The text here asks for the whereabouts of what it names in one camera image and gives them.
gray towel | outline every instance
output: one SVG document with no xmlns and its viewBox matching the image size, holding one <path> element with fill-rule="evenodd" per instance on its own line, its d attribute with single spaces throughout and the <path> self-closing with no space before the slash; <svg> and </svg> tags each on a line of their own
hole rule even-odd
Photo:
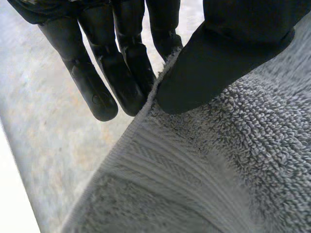
<svg viewBox="0 0 311 233">
<path fill-rule="evenodd" d="M 311 232 L 310 22 L 205 106 L 170 116 L 156 84 L 63 232 Z"/>
</svg>

robotic hand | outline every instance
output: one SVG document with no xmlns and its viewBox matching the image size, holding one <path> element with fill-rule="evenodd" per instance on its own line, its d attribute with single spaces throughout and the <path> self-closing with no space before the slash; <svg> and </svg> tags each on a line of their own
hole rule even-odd
<svg viewBox="0 0 311 233">
<path fill-rule="evenodd" d="M 78 21 L 124 111 L 134 116 L 141 109 L 155 80 L 140 36 L 144 0 L 8 1 L 40 25 L 97 119 L 114 118 L 118 108 L 91 64 Z M 205 21 L 158 89 L 157 102 L 170 114 L 208 103 L 281 53 L 294 37 L 294 25 L 311 10 L 311 0 L 203 0 L 203 5 Z M 175 33 L 180 0 L 147 0 L 147 6 L 155 47 L 166 60 L 182 47 Z M 114 25 L 123 56 L 114 42 Z"/>
<path fill-rule="evenodd" d="M 144 0 L 8 1 L 29 23 L 39 25 L 98 120 L 113 119 L 118 106 L 90 60 L 78 23 L 119 104 L 130 116 L 138 113 L 156 79 L 141 39 Z M 166 61 L 182 47 L 175 32 L 180 0 L 146 1 L 154 45 Z"/>
</svg>

black finger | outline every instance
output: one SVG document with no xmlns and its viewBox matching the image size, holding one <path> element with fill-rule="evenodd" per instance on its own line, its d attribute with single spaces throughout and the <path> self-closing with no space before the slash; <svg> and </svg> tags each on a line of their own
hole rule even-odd
<svg viewBox="0 0 311 233">
<path fill-rule="evenodd" d="M 39 28 L 62 57 L 93 115 L 101 121 L 113 119 L 118 106 L 91 63 L 77 19 L 61 17 Z"/>
<path fill-rule="evenodd" d="M 205 29 L 202 24 L 165 75 L 157 93 L 160 107 L 179 114 L 210 102 L 228 85 L 282 52 L 293 39 L 246 44 Z"/>
<path fill-rule="evenodd" d="M 146 0 L 151 35 L 158 53 L 164 61 L 176 50 L 183 48 L 181 37 L 176 34 L 179 22 L 180 0 Z"/>
<path fill-rule="evenodd" d="M 144 0 L 113 0 L 112 3 L 121 52 L 142 92 L 148 95 L 156 76 L 141 40 Z"/>
<path fill-rule="evenodd" d="M 147 101 L 125 64 L 115 42 L 112 7 L 100 4 L 85 9 L 78 17 L 95 58 L 122 109 L 135 116 Z"/>
</svg>

floor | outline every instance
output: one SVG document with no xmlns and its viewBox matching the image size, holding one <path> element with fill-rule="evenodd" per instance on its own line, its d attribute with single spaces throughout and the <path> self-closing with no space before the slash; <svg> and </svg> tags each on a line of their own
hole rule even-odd
<svg viewBox="0 0 311 233">
<path fill-rule="evenodd" d="M 184 44 L 203 20 L 202 0 L 182 0 L 177 32 Z M 0 117 L 40 230 L 57 233 L 91 173 L 133 118 L 119 108 L 114 120 L 97 121 L 38 27 L 4 0 L 0 28 Z M 148 12 L 143 28 L 158 73 L 163 62 L 152 43 Z"/>
</svg>

gray fabric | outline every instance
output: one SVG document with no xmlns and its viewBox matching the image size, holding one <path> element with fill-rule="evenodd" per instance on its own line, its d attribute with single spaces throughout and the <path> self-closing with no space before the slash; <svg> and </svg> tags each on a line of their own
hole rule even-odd
<svg viewBox="0 0 311 233">
<path fill-rule="evenodd" d="M 310 21 L 208 105 L 170 116 L 156 85 L 63 232 L 311 232 Z"/>
</svg>

